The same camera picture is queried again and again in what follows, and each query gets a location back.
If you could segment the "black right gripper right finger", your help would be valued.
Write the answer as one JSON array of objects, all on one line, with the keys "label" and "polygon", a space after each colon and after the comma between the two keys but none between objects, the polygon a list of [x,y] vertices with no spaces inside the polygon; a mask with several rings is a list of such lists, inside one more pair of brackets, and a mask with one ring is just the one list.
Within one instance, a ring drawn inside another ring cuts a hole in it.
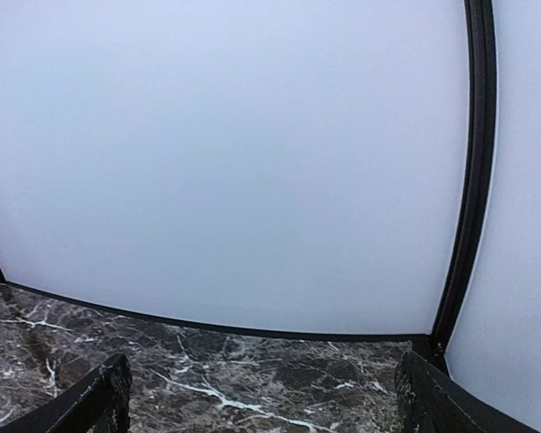
[{"label": "black right gripper right finger", "polygon": [[525,432],[527,426],[473,397],[419,354],[408,351],[395,371],[404,432]]}]

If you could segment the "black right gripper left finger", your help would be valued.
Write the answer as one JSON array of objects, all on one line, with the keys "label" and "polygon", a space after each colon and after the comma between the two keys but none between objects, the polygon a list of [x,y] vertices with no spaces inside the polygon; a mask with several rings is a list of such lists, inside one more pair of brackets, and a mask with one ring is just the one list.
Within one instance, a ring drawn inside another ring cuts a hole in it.
[{"label": "black right gripper left finger", "polygon": [[0,432],[127,432],[133,377],[124,354],[114,354],[53,401]]}]

